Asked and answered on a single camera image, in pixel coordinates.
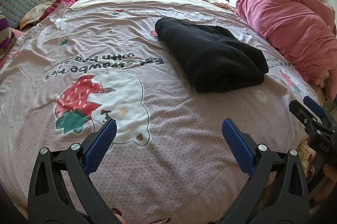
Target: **screw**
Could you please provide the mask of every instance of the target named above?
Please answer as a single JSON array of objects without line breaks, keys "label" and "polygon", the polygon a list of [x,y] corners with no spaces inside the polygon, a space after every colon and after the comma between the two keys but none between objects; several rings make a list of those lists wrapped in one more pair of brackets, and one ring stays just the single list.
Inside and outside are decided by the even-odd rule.
[{"label": "screw", "polygon": [[80,148],[80,144],[79,143],[74,143],[72,146],[71,146],[71,149],[72,150],[78,150]]},{"label": "screw", "polygon": [[260,144],[260,145],[258,146],[258,148],[259,148],[259,150],[261,150],[261,151],[267,151],[267,146],[265,146],[264,144]]},{"label": "screw", "polygon": [[294,149],[291,149],[291,150],[290,150],[290,153],[291,153],[293,156],[297,156],[297,151],[294,150]]},{"label": "screw", "polygon": [[40,154],[41,155],[44,155],[45,153],[47,153],[48,152],[48,148],[46,148],[46,147],[44,147],[44,148],[42,148],[41,150],[40,150]]}]

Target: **red nail polish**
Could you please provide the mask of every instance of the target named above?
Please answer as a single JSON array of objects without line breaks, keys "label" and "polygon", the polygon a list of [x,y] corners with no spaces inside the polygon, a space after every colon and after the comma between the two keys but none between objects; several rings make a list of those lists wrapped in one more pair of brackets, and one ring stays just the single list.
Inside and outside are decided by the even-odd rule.
[{"label": "red nail polish", "polygon": [[117,208],[111,208],[112,212],[119,215],[119,216],[122,216],[122,213],[120,210],[118,210]]}]

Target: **blue gripper pad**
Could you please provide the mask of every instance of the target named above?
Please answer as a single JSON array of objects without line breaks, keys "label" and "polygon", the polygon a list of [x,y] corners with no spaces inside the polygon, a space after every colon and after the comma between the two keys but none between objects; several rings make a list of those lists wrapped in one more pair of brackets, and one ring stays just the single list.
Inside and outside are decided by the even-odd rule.
[{"label": "blue gripper pad", "polygon": [[255,173],[254,155],[229,120],[224,120],[222,123],[222,135],[241,171],[252,177]]},{"label": "blue gripper pad", "polygon": [[323,108],[316,103],[312,98],[310,98],[309,96],[305,96],[303,98],[303,103],[311,110],[315,113],[316,116],[318,117],[323,117],[324,113],[323,113]]},{"label": "blue gripper pad", "polygon": [[97,171],[98,166],[101,164],[104,155],[106,154],[116,136],[116,121],[111,119],[107,121],[107,123],[108,124],[104,126],[100,135],[85,154],[85,164],[83,166],[83,171],[86,175]]}]

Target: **hand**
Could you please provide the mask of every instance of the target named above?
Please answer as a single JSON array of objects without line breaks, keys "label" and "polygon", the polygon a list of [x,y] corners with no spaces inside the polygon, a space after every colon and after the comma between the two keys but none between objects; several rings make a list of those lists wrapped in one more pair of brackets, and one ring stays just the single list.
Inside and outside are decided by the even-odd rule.
[{"label": "hand", "polygon": [[[316,157],[315,154],[311,154],[312,156],[309,156],[309,166],[308,166],[308,175],[312,176],[315,173],[314,168],[314,160]],[[328,195],[332,192],[333,188],[335,187],[337,183],[337,169],[336,167],[333,167],[329,164],[324,165],[323,168],[324,174],[330,179],[328,183],[319,191],[319,193],[316,194],[314,197],[315,202],[320,203],[328,198]]]},{"label": "hand", "polygon": [[118,210],[116,208],[111,208],[111,210],[122,224],[127,224],[125,219],[122,217],[122,213],[121,213],[120,210]]}]

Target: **strawberry print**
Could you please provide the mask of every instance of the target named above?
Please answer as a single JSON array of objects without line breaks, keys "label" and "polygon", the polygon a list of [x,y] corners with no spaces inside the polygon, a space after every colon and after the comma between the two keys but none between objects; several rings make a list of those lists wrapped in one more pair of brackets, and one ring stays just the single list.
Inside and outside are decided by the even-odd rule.
[{"label": "strawberry print", "polygon": [[55,114],[58,118],[56,129],[63,129],[66,134],[70,131],[80,133],[84,124],[91,119],[91,114],[100,104],[87,101],[93,93],[104,93],[101,83],[92,83],[93,75],[80,77],[58,99]]},{"label": "strawberry print", "polygon": [[157,32],[155,30],[151,30],[150,36],[153,37],[153,38],[155,38],[155,37],[158,37],[158,34],[157,34]]},{"label": "strawberry print", "polygon": [[68,36],[63,37],[63,38],[61,38],[61,41],[60,41],[60,43],[59,43],[59,46],[60,46],[60,45],[67,45],[68,42],[69,42],[69,37],[68,37]]},{"label": "strawberry print", "polygon": [[112,15],[119,15],[120,13],[123,13],[123,9],[116,9],[115,11],[112,12]]}]

